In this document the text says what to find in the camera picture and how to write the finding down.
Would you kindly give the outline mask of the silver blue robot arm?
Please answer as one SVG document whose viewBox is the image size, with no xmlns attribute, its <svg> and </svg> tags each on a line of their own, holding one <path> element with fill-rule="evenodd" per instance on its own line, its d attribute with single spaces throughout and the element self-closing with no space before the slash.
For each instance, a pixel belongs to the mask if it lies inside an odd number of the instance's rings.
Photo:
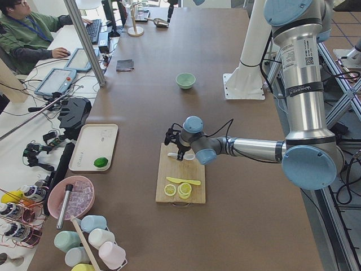
<svg viewBox="0 0 361 271">
<path fill-rule="evenodd" d="M 266 38 L 280 48 L 288 106 L 289 133 L 284 141 L 211 138 L 197 116 L 188 117 L 175 135 L 178 160 L 192 150 L 201 164 L 220 154 L 281 164 L 288 180 L 306 190 L 330 185 L 344 156 L 325 122 L 318 42 L 329 37 L 331 1 L 255 1 L 252 20 L 263 14 Z"/>
</svg>

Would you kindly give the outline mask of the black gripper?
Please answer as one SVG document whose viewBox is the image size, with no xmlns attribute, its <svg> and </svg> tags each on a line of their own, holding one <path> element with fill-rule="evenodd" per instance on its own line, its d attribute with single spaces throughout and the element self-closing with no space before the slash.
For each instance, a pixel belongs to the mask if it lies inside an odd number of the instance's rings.
<svg viewBox="0 0 361 271">
<path fill-rule="evenodd" d="M 177 155 L 177 160 L 178 161 L 183 161 L 184 160 L 184 155 L 187 151 L 189 151 L 191 149 L 191 147 L 189 145 L 185 146 L 182 143 L 177 143 L 177 147 L 178 147 L 178 155 Z"/>
</svg>

